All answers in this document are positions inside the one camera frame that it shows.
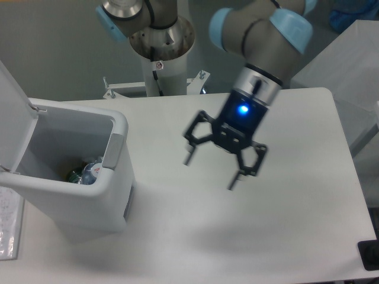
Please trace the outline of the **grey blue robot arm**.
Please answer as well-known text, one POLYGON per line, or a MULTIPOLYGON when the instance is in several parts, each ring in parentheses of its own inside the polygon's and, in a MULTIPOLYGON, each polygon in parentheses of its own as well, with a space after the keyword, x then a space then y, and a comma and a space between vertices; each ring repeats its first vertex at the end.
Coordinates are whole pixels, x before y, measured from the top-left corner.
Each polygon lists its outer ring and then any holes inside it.
MULTIPOLYGON (((212 142, 237 158, 236 177, 255 176, 268 150, 253 140, 284 82, 312 37, 305 19, 315 1, 253 1, 241 9, 222 8, 208 34, 221 50, 242 56, 245 65, 219 115, 200 111, 184 133, 193 154, 212 142)), ((185 57, 194 45, 191 23, 177 1, 103 1, 95 10, 108 34, 128 40, 142 58, 148 96, 187 91, 185 57)))

